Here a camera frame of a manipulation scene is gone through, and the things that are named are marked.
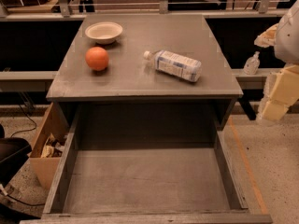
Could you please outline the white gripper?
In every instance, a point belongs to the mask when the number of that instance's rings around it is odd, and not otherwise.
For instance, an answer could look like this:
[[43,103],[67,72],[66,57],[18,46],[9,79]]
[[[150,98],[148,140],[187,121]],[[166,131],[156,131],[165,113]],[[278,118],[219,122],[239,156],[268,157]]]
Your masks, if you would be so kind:
[[287,64],[265,81],[258,119],[279,121],[299,100],[299,0],[281,18],[258,35],[254,44],[261,48],[274,46],[275,56]]

